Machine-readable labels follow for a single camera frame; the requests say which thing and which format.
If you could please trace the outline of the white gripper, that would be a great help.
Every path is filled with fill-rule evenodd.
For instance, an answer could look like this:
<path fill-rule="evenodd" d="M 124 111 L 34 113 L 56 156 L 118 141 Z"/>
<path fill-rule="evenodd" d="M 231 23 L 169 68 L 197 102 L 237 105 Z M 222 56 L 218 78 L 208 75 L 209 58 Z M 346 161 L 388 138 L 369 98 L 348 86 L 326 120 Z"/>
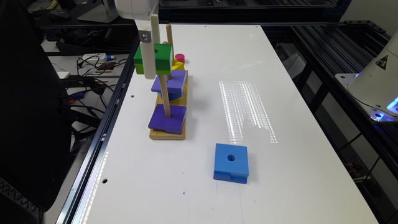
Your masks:
<path fill-rule="evenodd" d="M 159 0 L 114 0 L 114 3 L 123 19 L 135 20 L 141 41 L 144 76 L 146 79 L 155 79 L 157 74 L 154 44 L 160 43 L 160 29 L 159 17 L 152 13 L 159 5 Z"/>

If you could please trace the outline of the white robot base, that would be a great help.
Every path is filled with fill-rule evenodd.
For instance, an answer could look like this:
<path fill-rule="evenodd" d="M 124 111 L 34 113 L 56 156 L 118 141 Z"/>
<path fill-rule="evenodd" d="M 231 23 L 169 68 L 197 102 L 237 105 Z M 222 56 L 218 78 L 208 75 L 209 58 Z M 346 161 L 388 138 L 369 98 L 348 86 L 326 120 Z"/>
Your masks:
<path fill-rule="evenodd" d="M 397 121 L 397 34 L 359 73 L 338 73 L 340 85 L 376 122 Z"/>

